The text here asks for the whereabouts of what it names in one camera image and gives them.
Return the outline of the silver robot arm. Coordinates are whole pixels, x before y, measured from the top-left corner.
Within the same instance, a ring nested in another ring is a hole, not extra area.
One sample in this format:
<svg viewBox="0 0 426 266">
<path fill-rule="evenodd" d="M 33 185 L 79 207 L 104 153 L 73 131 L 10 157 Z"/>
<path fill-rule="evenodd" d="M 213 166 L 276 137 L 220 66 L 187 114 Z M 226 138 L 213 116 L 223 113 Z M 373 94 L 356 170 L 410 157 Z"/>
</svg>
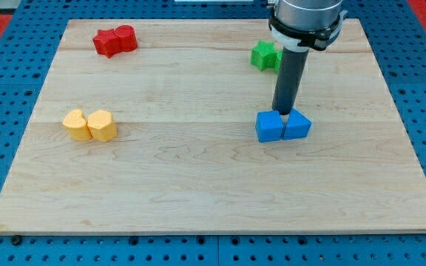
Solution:
<svg viewBox="0 0 426 266">
<path fill-rule="evenodd" d="M 339 36 L 348 14 L 343 0 L 273 0 L 268 2 L 272 37 L 292 52 L 326 50 Z"/>
</svg>

